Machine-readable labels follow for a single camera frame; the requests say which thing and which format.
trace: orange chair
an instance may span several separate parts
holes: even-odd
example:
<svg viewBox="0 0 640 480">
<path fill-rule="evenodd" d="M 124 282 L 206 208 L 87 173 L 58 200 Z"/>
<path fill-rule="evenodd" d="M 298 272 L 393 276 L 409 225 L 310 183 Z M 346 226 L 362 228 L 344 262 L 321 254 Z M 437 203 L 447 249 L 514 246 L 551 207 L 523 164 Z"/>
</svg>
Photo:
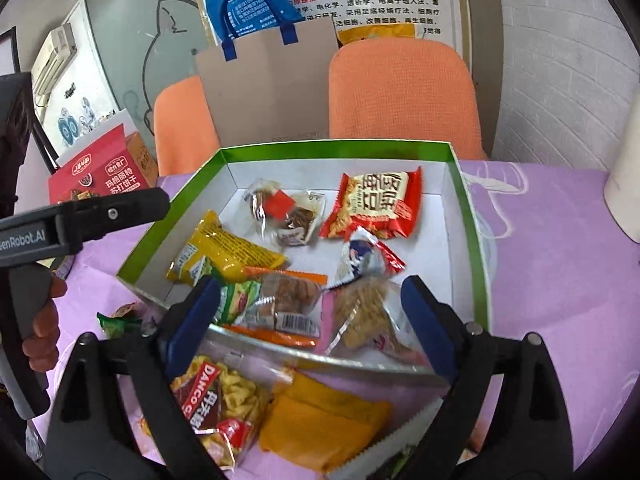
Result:
<svg viewBox="0 0 640 480">
<path fill-rule="evenodd" d="M 161 176 L 193 173 L 220 148 L 199 76 L 160 92 L 154 106 L 154 133 Z"/>
<path fill-rule="evenodd" d="M 329 68 L 332 139 L 446 140 L 459 158 L 486 159 L 469 71 L 443 43 L 349 43 Z"/>
</svg>

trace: red cardboard box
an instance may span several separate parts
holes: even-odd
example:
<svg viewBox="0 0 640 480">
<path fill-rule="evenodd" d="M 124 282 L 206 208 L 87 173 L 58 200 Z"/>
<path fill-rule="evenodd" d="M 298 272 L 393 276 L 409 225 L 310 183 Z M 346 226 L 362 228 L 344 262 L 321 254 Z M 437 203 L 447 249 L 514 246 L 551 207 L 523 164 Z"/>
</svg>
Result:
<svg viewBox="0 0 640 480">
<path fill-rule="evenodd" d="M 49 177 L 49 202 L 155 187 L 158 165 L 140 133 L 124 136 L 120 124 Z"/>
</svg>

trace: human hand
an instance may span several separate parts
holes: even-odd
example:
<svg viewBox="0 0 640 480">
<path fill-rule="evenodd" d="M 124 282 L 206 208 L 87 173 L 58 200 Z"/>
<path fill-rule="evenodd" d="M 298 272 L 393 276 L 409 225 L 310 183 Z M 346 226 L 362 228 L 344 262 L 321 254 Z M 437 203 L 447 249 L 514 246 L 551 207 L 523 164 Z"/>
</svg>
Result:
<svg viewBox="0 0 640 480">
<path fill-rule="evenodd" d="M 51 282 L 49 301 L 33 318 L 33 336 L 22 342 L 22 351 L 29 358 L 29 366 L 36 372 L 53 370 L 60 353 L 56 343 L 60 338 L 58 311 L 52 298 L 66 294 L 66 283 L 54 276 Z"/>
</svg>

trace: white cylinder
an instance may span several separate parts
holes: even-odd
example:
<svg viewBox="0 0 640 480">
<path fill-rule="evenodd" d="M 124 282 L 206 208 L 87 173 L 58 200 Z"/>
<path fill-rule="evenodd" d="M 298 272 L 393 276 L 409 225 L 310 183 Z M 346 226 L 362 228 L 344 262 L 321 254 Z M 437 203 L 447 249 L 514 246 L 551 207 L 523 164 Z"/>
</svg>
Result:
<svg viewBox="0 0 640 480">
<path fill-rule="evenodd" d="M 604 200 L 620 228 L 640 243 L 640 89 L 629 111 L 618 160 L 604 186 Z"/>
</svg>

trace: yellow snack package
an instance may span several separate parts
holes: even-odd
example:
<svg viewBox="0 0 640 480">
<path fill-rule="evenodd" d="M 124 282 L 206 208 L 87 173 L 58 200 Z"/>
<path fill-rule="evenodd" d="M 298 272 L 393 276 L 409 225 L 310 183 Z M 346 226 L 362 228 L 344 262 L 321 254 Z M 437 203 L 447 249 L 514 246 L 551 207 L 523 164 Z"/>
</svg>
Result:
<svg viewBox="0 0 640 480">
<path fill-rule="evenodd" d="M 172 261 L 166 276 L 172 282 L 193 286 L 207 259 L 227 283 L 238 283 L 246 280 L 245 266 L 276 269 L 286 257 L 225 231 L 218 215 L 209 210 Z"/>
<path fill-rule="evenodd" d="M 294 372 L 276 384 L 259 444 L 285 460 L 327 473 L 360 454 L 386 426 L 390 402 L 369 402 Z"/>
</svg>

